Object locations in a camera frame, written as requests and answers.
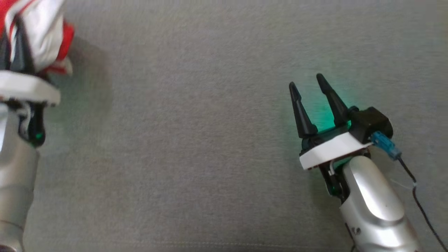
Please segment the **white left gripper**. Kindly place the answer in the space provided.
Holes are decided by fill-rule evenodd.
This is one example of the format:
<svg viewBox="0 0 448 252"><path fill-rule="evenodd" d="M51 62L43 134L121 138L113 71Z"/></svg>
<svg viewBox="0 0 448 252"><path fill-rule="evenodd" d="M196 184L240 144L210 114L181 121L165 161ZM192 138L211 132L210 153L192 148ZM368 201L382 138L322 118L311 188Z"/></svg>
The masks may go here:
<svg viewBox="0 0 448 252"><path fill-rule="evenodd" d="M60 104L59 89L35 74L32 52L24 21L17 17L14 59L10 69L10 42L7 35L0 38L0 105L6 105L18 116L18 135L33 147L46 140L44 110Z"/></svg>

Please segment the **grey sofa seat cushion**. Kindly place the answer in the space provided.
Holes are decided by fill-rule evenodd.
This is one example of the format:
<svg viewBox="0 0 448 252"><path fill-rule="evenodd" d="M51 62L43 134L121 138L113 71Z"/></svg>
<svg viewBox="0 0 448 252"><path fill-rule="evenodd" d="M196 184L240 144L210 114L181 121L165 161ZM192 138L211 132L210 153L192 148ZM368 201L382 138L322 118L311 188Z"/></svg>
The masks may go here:
<svg viewBox="0 0 448 252"><path fill-rule="evenodd" d="M349 252L288 85L373 106L448 246L448 0L66 0L27 252Z"/></svg>

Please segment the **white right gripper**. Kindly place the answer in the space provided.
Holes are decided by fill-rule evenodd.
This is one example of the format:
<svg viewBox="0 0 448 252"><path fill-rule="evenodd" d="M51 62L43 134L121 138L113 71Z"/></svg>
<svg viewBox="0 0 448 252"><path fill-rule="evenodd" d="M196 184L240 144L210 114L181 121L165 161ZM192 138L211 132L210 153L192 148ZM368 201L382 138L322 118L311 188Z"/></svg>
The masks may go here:
<svg viewBox="0 0 448 252"><path fill-rule="evenodd" d="M372 142L361 143L349 133L343 126L349 121L346 104L321 73L317 73L316 79L330 105L336 127L318 132L317 126L312 123L301 102L296 84L291 82L289 92L298 136L301 139L299 161L304 170L317 168L323 176L327 192L343 203L349 196L349 188L336 163L354 156L369 157L367 148Z"/></svg>

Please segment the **red and white shirt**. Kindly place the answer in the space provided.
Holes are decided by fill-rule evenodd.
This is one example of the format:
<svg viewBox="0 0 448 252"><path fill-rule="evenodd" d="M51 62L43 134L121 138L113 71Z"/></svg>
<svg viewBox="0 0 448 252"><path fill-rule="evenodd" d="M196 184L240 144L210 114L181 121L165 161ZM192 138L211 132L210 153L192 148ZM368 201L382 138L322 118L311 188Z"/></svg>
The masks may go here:
<svg viewBox="0 0 448 252"><path fill-rule="evenodd" d="M68 52L74 39L74 26L64 17L65 4L66 0L0 0L0 38L7 35L10 42L10 70L15 53L15 18L21 18L35 71L73 73Z"/></svg>

